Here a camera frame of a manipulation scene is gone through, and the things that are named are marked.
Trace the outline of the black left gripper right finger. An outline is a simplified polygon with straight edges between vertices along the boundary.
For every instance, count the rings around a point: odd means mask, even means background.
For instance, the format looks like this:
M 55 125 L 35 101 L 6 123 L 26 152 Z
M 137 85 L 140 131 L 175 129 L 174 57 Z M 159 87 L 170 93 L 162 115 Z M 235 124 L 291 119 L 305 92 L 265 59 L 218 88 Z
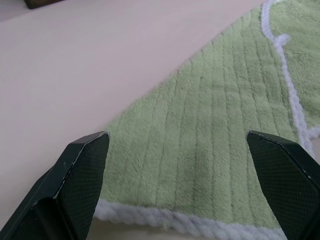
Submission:
M 320 238 L 320 166 L 296 142 L 250 130 L 246 141 L 268 205 L 289 240 Z

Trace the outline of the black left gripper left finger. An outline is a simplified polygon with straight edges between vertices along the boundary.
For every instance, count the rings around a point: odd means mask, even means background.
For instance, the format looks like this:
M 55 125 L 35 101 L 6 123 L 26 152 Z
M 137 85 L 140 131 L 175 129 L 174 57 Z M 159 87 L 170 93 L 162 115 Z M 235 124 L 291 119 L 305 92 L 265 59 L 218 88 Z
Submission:
M 100 131 L 67 145 L 0 231 L 2 240 L 84 240 L 101 194 L 110 136 Z

